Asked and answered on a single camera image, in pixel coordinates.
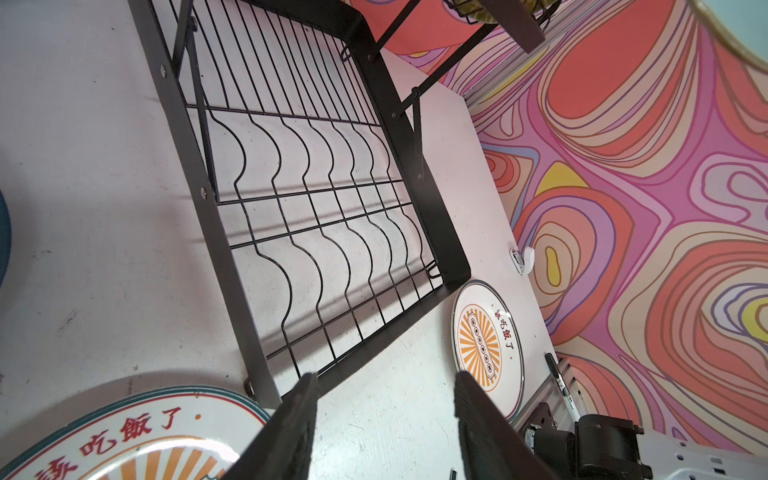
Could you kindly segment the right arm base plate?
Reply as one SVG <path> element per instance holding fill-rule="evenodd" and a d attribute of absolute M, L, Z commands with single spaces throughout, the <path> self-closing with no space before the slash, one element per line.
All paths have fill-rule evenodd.
<path fill-rule="evenodd" d="M 599 414 L 582 416 L 571 431 L 559 430 L 545 402 L 520 429 L 529 449 L 561 479 L 651 479 L 637 440 L 643 433 L 630 420 Z"/>

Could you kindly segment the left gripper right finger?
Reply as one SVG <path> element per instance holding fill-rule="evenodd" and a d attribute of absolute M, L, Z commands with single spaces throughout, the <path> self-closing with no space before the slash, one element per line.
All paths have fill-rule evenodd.
<path fill-rule="evenodd" d="M 554 479 L 474 377 L 455 376 L 454 409 L 467 479 Z"/>

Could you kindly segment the pale green flower plate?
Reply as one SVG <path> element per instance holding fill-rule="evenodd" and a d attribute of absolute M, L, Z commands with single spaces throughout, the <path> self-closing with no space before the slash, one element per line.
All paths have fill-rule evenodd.
<path fill-rule="evenodd" d="M 689 5 L 726 49 L 767 72 L 767 0 L 691 0 Z"/>

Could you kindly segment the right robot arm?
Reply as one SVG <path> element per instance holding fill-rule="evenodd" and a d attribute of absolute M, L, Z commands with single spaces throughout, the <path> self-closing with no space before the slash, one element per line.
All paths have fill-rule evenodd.
<path fill-rule="evenodd" d="M 767 480 L 767 458 L 675 439 L 656 431 L 637 436 L 640 460 L 653 479 Z"/>

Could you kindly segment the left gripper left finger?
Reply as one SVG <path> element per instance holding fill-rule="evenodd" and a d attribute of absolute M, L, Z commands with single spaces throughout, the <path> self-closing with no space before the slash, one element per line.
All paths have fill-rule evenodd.
<path fill-rule="evenodd" d="M 307 479 L 319 397 L 317 375 L 304 374 L 223 479 Z"/>

